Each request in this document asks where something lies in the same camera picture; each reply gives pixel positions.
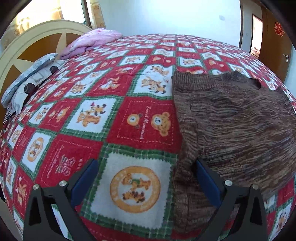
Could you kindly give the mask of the red double happiness decal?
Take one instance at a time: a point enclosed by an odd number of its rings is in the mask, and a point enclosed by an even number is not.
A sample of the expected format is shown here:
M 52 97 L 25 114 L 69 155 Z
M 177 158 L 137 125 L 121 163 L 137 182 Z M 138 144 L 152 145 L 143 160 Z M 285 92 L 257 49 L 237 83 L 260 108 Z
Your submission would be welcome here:
M 276 35 L 283 37 L 285 35 L 285 31 L 283 30 L 282 25 L 279 22 L 274 23 L 274 31 Z

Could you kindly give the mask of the window with frame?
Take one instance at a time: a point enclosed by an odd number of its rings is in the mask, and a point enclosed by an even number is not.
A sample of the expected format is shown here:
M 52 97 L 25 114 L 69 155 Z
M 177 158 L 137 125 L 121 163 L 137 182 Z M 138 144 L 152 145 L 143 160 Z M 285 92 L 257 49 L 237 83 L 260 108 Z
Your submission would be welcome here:
M 65 20 L 82 23 L 91 27 L 87 1 L 84 0 L 59 0 L 58 9 Z

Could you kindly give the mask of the brown wooden door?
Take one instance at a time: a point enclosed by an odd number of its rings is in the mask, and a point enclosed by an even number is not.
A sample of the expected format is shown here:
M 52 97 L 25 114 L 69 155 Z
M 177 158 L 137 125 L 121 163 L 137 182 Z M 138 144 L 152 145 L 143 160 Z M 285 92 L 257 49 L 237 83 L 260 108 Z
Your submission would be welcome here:
M 263 31 L 259 60 L 284 82 L 290 64 L 292 42 L 286 33 L 283 37 L 275 34 L 274 23 L 279 21 L 272 12 L 265 7 L 262 7 L 261 11 Z M 289 55 L 288 63 L 285 62 L 283 54 Z

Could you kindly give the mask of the red patchwork bear blanket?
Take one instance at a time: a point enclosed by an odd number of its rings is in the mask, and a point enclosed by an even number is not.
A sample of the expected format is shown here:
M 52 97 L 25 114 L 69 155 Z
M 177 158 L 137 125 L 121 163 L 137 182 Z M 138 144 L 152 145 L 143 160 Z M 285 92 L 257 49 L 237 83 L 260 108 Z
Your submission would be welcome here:
M 173 173 L 182 134 L 173 101 L 176 72 L 237 71 L 295 97 L 254 56 L 190 35 L 122 37 L 75 56 L 37 86 L 1 130 L 1 189 L 23 234 L 28 199 L 68 181 L 90 160 L 98 174 L 79 206 L 96 240 L 194 240 L 179 233 Z

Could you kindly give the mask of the grey patterned pillow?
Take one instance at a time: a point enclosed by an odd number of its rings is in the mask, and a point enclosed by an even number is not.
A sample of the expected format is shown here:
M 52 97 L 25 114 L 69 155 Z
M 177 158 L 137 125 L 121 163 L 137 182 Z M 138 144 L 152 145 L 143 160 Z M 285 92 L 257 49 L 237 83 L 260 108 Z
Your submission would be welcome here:
M 57 56 L 56 53 L 50 53 L 39 58 L 7 88 L 1 104 L 9 114 L 19 114 L 28 95 L 62 68 L 66 61 L 58 59 Z

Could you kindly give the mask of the brown knitted sweater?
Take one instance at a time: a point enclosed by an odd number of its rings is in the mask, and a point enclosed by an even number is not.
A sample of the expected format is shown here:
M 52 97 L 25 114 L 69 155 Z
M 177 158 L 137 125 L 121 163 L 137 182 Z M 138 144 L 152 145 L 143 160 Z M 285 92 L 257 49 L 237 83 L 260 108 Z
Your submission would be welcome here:
M 286 93 L 237 71 L 176 71 L 172 83 L 182 134 L 173 173 L 176 231 L 199 230 L 214 213 L 193 174 L 201 158 L 236 185 L 259 186 L 268 233 L 277 235 L 295 206 L 295 110 Z

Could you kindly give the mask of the cream wooden headboard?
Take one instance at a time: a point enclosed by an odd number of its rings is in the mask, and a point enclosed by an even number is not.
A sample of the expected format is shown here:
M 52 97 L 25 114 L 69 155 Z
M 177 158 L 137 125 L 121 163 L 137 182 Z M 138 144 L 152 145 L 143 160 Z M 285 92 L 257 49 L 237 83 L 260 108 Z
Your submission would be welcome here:
M 60 54 L 89 27 L 68 20 L 52 20 L 35 25 L 16 37 L 1 54 L 1 95 L 39 58 Z

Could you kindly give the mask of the pink folded quilt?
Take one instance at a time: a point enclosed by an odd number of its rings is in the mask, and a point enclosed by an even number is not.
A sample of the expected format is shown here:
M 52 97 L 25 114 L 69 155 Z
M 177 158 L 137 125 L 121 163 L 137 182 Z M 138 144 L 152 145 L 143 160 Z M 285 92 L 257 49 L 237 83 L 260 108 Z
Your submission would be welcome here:
M 84 53 L 93 47 L 101 47 L 122 37 L 122 33 L 105 28 L 97 28 L 80 36 L 69 44 L 60 54 L 61 60 L 66 60 Z

